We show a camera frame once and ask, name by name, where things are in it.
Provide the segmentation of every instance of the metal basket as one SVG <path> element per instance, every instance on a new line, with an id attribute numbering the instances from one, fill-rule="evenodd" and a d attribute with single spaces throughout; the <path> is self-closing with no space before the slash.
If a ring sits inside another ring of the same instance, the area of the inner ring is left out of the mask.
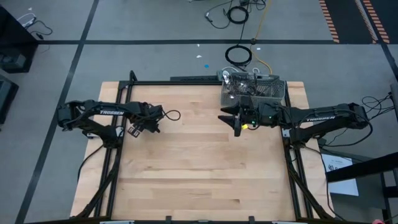
<path id="1" fill-rule="evenodd" d="M 242 96 L 251 96 L 255 108 L 265 101 L 280 102 L 285 97 L 285 81 L 277 75 L 251 72 L 234 72 L 223 77 L 221 105 L 233 106 Z"/>

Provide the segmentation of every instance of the yellow cable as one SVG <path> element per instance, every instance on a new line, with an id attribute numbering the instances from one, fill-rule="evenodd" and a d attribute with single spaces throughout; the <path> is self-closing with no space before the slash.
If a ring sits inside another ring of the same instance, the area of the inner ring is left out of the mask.
<path id="1" fill-rule="evenodd" d="M 261 22 L 260 22 L 259 28 L 258 28 L 258 30 L 257 30 L 257 34 L 256 34 L 255 39 L 257 39 L 257 37 L 258 37 L 258 35 L 259 35 L 259 33 L 260 33 L 261 26 L 262 26 L 262 22 L 264 21 L 264 18 L 266 17 L 266 13 L 267 13 L 267 11 L 268 11 L 269 5 L 271 4 L 271 1 L 272 1 L 272 0 L 268 0 L 268 4 L 266 4 L 266 8 L 264 9 L 264 12 L 262 13 Z M 267 62 L 265 62 L 265 61 L 259 59 L 259 57 L 257 57 L 257 55 L 251 50 L 251 47 L 252 47 L 252 45 L 250 45 L 250 51 L 251 51 L 251 53 L 254 55 L 254 57 L 255 57 L 259 62 L 261 62 L 262 64 L 264 64 L 264 65 L 269 69 L 269 74 L 272 75 L 271 66 L 269 66 L 269 64 L 268 64 Z"/>
<path id="2" fill-rule="evenodd" d="M 252 45 L 250 45 L 250 51 L 251 51 L 251 53 L 254 55 L 254 57 L 255 57 L 259 62 L 261 62 L 262 64 L 264 64 L 264 65 L 269 69 L 269 74 L 272 75 L 271 66 L 269 66 L 269 64 L 268 64 L 267 62 L 265 62 L 265 61 L 259 59 L 259 58 L 257 57 L 256 53 L 254 53 L 254 52 L 251 50 L 251 46 L 252 46 Z"/>

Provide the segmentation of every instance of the wooden tabletop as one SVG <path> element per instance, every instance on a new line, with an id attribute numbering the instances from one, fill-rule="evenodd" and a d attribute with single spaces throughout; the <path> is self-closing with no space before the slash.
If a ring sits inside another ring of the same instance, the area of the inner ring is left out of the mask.
<path id="1" fill-rule="evenodd" d="M 288 86 L 292 106 L 308 108 L 303 83 Z M 104 82 L 99 100 L 115 102 L 117 87 L 118 82 Z M 112 219 L 164 220 L 171 215 L 173 220 L 295 220 L 280 128 L 244 130 L 234 137 L 232 128 L 217 118 L 222 114 L 220 92 L 221 86 L 133 87 L 131 101 L 162 105 L 182 116 L 178 121 L 163 119 L 161 133 L 126 135 Z M 110 124 L 111 116 L 94 120 Z M 101 144 L 99 138 L 89 140 L 86 156 Z M 318 149 L 314 139 L 307 145 Z M 105 149 L 83 167 L 71 215 L 82 211 L 97 191 L 104 154 Z M 302 157 L 308 188 L 331 214 L 320 156 L 302 149 Z M 108 196 L 107 191 L 101 214 Z"/>

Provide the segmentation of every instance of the small white object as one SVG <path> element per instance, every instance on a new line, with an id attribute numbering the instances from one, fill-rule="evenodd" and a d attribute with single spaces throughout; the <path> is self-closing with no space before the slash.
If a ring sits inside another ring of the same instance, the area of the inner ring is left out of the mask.
<path id="1" fill-rule="evenodd" d="M 229 84 L 229 72 L 223 71 L 223 79 L 225 84 Z"/>
<path id="2" fill-rule="evenodd" d="M 340 156 L 322 154 L 322 159 L 325 162 L 327 172 L 353 165 L 353 161 L 350 158 Z M 329 191 L 330 193 L 359 196 L 356 179 L 330 183 Z"/>

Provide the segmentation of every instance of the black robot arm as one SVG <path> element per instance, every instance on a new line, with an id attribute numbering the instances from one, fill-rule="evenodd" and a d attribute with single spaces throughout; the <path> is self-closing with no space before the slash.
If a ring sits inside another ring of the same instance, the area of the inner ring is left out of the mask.
<path id="1" fill-rule="evenodd" d="M 275 101 L 261 103 L 256 109 L 249 96 L 230 107 L 221 109 L 232 116 L 218 118 L 234 129 L 234 135 L 240 136 L 241 130 L 253 126 L 280 126 L 290 136 L 291 144 L 308 142 L 310 138 L 321 138 L 326 133 L 340 129 L 363 129 L 368 125 L 365 109 L 355 103 L 340 104 L 322 108 L 301 110 L 282 106 Z M 300 128 L 304 122 L 324 121 L 308 128 Z"/>
<path id="2" fill-rule="evenodd" d="M 118 136 L 115 127 L 103 126 L 90 119 L 90 116 L 100 115 L 119 115 L 125 116 L 131 124 L 132 129 L 129 133 L 134 137 L 144 129 L 154 133 L 160 132 L 158 122 L 164 117 L 162 106 L 152 106 L 148 103 L 130 102 L 126 104 L 104 103 L 94 100 L 71 101 L 57 108 L 58 125 L 64 131 L 71 131 L 80 128 L 85 136 L 95 134 L 99 136 L 104 147 L 116 147 Z"/>

